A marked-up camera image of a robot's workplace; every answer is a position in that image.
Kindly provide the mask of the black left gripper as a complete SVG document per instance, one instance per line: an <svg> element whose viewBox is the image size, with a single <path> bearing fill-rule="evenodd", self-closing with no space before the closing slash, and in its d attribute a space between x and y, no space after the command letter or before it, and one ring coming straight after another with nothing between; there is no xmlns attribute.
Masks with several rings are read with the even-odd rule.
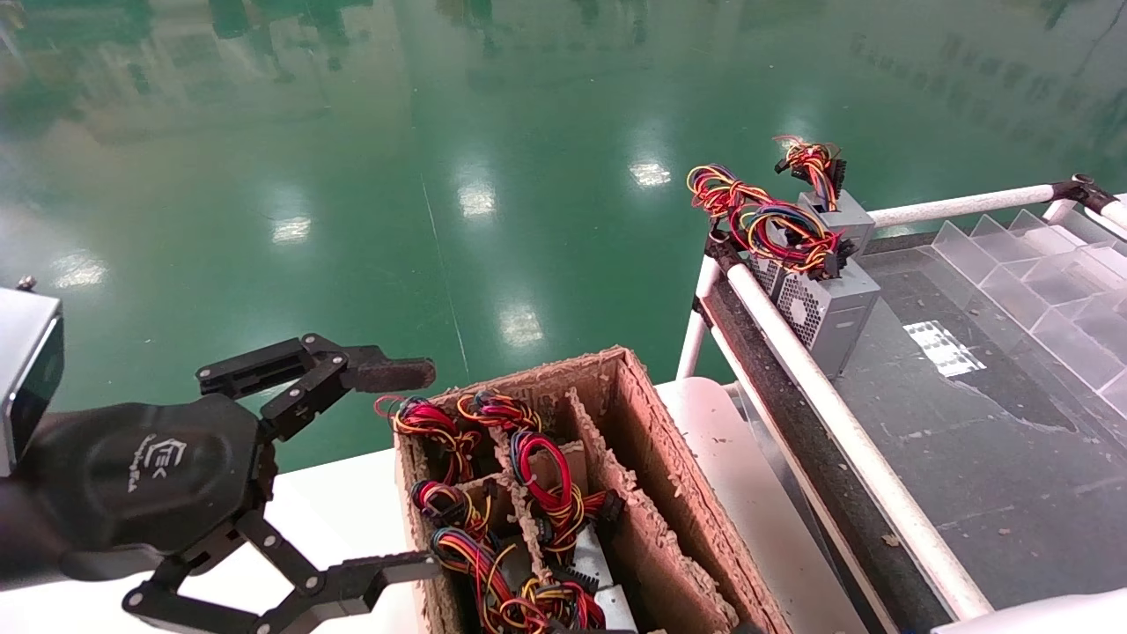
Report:
<svg viewBox="0 0 1127 634"><path fill-rule="evenodd" d="M370 614L388 586L438 577L438 559L403 551L316 569L261 511L245 512L270 497L276 466L265 438L289 441L349 392L410 392L435 378L431 358L302 334L202 366L196 379L208 396L194 402L51 414L25 457L26 520L61 559L167 557L122 602L154 629L313 633ZM236 402L278 386L259 421ZM292 590L261 615L181 595L186 578L218 562L220 542L251 545Z"/></svg>

